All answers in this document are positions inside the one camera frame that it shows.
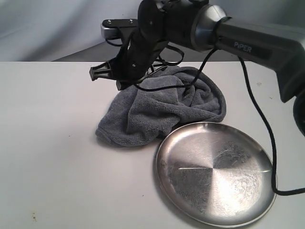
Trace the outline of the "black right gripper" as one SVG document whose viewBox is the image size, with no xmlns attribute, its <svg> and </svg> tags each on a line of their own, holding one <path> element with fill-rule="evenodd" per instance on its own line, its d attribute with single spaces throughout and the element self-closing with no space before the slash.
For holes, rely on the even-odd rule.
<svg viewBox="0 0 305 229">
<path fill-rule="evenodd" d="M 168 43 L 166 40 L 149 41 L 139 31 L 135 31 L 120 48 L 116 57 L 111 59 L 111 65 L 104 62 L 90 68 L 91 80 L 116 80 L 117 90 L 123 91 L 144 79 L 147 70 Z"/>
</svg>

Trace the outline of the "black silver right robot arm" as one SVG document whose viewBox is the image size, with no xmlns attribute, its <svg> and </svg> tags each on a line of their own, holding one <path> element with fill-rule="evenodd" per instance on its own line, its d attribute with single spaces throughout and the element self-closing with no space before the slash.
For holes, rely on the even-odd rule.
<svg viewBox="0 0 305 229">
<path fill-rule="evenodd" d="M 305 32 L 283 25 L 246 23 L 206 0 L 144 0 L 136 20 L 105 20 L 105 38 L 121 39 L 116 57 L 92 67 L 92 80 L 115 80 L 123 90 L 140 83 L 171 43 L 203 52 L 224 50 L 273 70 L 282 102 L 305 130 Z"/>
</svg>

